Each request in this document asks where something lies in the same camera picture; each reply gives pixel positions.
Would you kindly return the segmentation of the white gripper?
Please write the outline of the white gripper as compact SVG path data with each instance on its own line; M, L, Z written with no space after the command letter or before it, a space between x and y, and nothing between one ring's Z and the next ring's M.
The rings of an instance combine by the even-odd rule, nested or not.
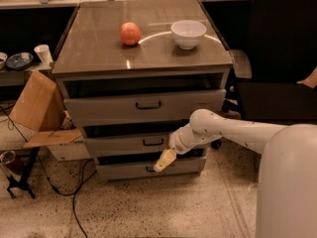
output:
M203 146L213 141L221 139L217 132L211 132L204 128L195 128L190 124L178 128L169 135L168 146L154 165L156 172L161 172L176 160L176 154L184 155L197 146Z

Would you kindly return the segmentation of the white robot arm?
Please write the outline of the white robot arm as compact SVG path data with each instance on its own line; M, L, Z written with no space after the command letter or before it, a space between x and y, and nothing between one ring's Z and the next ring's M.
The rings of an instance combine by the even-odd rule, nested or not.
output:
M198 109L169 135L154 170L222 137L262 155L255 238L317 238L317 126L229 119Z

